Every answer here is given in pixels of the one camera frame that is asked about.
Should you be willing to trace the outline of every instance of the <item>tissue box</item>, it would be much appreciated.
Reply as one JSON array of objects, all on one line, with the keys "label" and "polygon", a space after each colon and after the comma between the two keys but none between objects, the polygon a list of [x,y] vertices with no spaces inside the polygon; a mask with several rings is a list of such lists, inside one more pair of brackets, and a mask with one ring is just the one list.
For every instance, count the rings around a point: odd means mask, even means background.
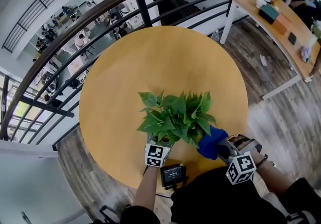
[{"label": "tissue box", "polygon": [[275,19],[279,16],[279,12],[271,5],[267,4],[260,9],[259,15],[270,24],[273,24]]},{"label": "tissue box", "polygon": [[279,16],[277,16],[272,26],[277,29],[282,35],[284,35],[289,29],[290,21],[286,18],[286,16],[280,14]]}]

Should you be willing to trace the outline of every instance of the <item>black device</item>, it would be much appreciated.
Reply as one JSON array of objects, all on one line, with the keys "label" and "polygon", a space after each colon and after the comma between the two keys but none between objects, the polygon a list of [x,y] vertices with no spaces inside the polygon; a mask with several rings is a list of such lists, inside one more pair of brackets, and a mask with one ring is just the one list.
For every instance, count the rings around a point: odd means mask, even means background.
[{"label": "black device", "polygon": [[291,44],[295,44],[296,43],[296,36],[295,36],[295,34],[293,34],[292,32],[290,33],[290,35],[289,35],[289,41],[291,42]]},{"label": "black device", "polygon": [[186,182],[186,167],[183,164],[175,164],[171,166],[161,167],[160,175],[162,186],[165,190],[173,188],[176,190],[177,184]]}]

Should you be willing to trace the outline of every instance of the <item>floor below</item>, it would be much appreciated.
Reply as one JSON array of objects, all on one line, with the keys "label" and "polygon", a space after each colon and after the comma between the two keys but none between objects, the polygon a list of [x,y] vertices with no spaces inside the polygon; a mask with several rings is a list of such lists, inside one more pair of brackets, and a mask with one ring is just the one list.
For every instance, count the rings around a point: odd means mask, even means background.
[{"label": "floor below", "polygon": [[[321,75],[318,73],[312,82],[300,81],[262,101],[262,95],[295,76],[286,57],[249,19],[231,28],[224,48],[245,81],[249,104],[246,135],[259,141],[263,153],[290,179],[305,177],[319,189]],[[266,57],[266,67],[260,56]],[[122,209],[131,204],[135,189],[114,180],[96,164],[84,145],[79,127],[58,145],[58,152],[66,177],[84,208],[94,218],[102,219],[98,210],[106,204],[110,217],[117,220]],[[259,177],[254,177],[254,183],[260,195],[267,192]],[[162,223],[170,221],[170,206],[170,199],[156,197],[155,213]]]}]

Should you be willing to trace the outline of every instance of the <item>yellow table top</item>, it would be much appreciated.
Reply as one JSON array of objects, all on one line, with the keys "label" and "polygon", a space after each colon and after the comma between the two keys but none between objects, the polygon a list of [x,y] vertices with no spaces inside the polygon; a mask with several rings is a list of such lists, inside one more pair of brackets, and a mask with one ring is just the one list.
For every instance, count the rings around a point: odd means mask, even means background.
[{"label": "yellow table top", "polygon": [[[145,169],[147,134],[136,129],[144,108],[137,92],[164,89],[211,92],[209,110],[217,127],[228,134],[245,133],[248,117],[244,80],[228,53],[210,38],[179,27],[162,26],[133,32],[98,58],[86,78],[80,98],[80,128],[91,155],[109,175],[137,188]],[[183,162],[189,182],[208,170],[224,166],[178,141],[168,163]],[[157,191],[164,191],[160,175]]]},{"label": "yellow table top", "polygon": [[[270,35],[272,35],[276,42],[281,45],[282,51],[286,54],[286,57],[292,62],[293,66],[299,72],[298,74],[304,80],[309,80],[309,74],[311,73],[315,64],[316,57],[320,50],[320,44],[316,42],[312,47],[310,60],[305,63],[301,57],[301,47],[306,45],[312,38],[312,32],[307,28],[300,17],[282,0],[276,2],[275,6],[279,8],[279,12],[282,13],[289,21],[290,26],[288,32],[282,35],[277,29],[270,23],[263,19],[259,15],[259,9],[256,7],[256,0],[233,0],[238,6],[243,8],[248,14],[263,26]],[[293,32],[296,36],[296,43],[293,45],[288,40],[290,32]]]}]

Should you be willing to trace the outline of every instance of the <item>wooden handrail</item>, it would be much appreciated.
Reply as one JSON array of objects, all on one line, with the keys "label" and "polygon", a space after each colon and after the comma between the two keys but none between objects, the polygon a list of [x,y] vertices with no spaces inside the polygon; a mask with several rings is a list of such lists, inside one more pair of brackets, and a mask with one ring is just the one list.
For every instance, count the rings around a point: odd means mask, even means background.
[{"label": "wooden handrail", "polygon": [[60,48],[65,45],[70,39],[72,39],[81,29],[85,28],[89,23],[97,19],[99,16],[104,14],[109,9],[116,7],[120,3],[125,0],[104,0],[103,2],[96,5],[90,11],[86,12],[82,15],[78,21],[61,33],[41,54],[38,60],[33,64],[33,66],[29,69],[25,78],[21,82],[19,88],[17,89],[12,102],[7,110],[7,113],[3,119],[2,128],[0,130],[0,139],[5,137],[7,126],[10,122],[11,116],[14,113],[16,106],[18,105],[20,99],[24,95],[24,92],[28,89],[29,85],[33,82],[38,73],[42,70],[42,68],[49,62],[49,60],[57,53]]}]

